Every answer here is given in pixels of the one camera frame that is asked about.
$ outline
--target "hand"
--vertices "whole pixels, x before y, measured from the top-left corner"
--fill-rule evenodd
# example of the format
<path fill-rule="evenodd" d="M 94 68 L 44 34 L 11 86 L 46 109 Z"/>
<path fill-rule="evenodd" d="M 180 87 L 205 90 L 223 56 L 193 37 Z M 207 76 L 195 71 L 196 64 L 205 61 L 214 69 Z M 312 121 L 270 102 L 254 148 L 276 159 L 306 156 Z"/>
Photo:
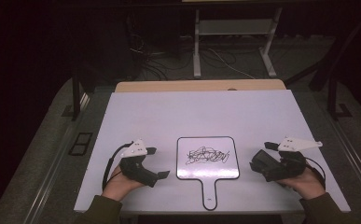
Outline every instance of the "hand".
<path fill-rule="evenodd" d="M 317 198 L 326 193 L 316 174 L 310 168 L 306 168 L 302 175 L 278 180 L 277 182 L 294 189 L 305 200 Z"/>
<path fill-rule="evenodd" d="M 127 176 L 123 175 L 119 166 L 114 169 L 111 177 L 112 178 L 108 181 L 106 187 L 104 188 L 102 196 L 118 202 L 120 202 L 133 189 L 144 186 L 144 184 L 131 180 Z"/>

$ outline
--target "person's left hand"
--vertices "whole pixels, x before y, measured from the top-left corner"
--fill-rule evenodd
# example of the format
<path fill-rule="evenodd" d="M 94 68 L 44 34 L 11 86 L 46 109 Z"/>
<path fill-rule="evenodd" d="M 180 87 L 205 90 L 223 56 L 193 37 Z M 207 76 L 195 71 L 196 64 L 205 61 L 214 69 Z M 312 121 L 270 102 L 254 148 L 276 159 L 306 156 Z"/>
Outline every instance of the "person's left hand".
<path fill-rule="evenodd" d="M 121 201 L 133 189 L 144 186 L 144 184 L 135 180 L 131 180 L 127 176 L 123 175 L 119 165 L 116 167 L 116 169 L 114 169 L 110 178 L 111 179 L 104 188 L 102 196 L 116 200 L 118 202 Z"/>

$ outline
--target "table surface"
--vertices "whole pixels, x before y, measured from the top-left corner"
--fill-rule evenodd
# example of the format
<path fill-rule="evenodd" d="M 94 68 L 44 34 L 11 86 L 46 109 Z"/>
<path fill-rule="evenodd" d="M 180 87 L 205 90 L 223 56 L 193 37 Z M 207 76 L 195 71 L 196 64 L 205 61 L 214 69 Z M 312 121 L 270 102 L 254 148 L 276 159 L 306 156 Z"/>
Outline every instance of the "table surface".
<path fill-rule="evenodd" d="M 240 176 L 215 183 L 214 211 L 203 206 L 201 182 L 176 176 L 176 142 L 194 136 L 228 136 L 234 140 Z M 119 83 L 108 103 L 75 210 L 85 211 L 93 196 L 100 194 L 103 172 L 114 150 L 142 138 L 147 147 L 158 149 L 155 155 L 147 156 L 145 168 L 154 173 L 171 172 L 154 188 L 137 189 L 128 195 L 123 214 L 302 212 L 296 192 L 267 183 L 249 166 L 264 142 L 280 143 L 286 136 L 314 140 L 292 92 L 280 80 Z M 269 153 L 279 159 L 277 152 Z M 350 211 L 320 150 L 308 149 L 303 154 L 325 169 L 327 191 L 342 211 Z"/>

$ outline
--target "sleeve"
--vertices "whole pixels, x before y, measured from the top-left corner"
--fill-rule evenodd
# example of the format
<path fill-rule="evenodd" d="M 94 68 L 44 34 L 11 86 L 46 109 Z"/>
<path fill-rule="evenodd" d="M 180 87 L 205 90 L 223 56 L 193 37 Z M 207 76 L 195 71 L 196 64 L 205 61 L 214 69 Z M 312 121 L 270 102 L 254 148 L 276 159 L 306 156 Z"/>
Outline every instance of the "sleeve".
<path fill-rule="evenodd" d="M 122 203 L 96 195 L 90 208 L 74 224 L 117 224 Z"/>
<path fill-rule="evenodd" d="M 308 224 L 355 224 L 349 214 L 342 213 L 329 193 L 310 200 L 300 200 Z"/>

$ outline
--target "black scribble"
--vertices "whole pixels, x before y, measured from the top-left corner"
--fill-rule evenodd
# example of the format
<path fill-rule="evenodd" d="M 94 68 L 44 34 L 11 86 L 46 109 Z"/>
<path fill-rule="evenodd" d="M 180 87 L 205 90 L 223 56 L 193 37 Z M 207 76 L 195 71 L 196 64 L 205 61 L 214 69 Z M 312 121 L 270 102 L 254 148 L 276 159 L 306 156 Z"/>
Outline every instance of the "black scribble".
<path fill-rule="evenodd" d="M 221 151 L 217 151 L 212 147 L 200 147 L 197 150 L 189 151 L 187 154 L 188 161 L 186 165 L 191 163 L 202 163 L 202 162 L 216 162 L 222 161 L 226 163 L 227 159 L 229 158 L 229 152 L 224 154 Z"/>

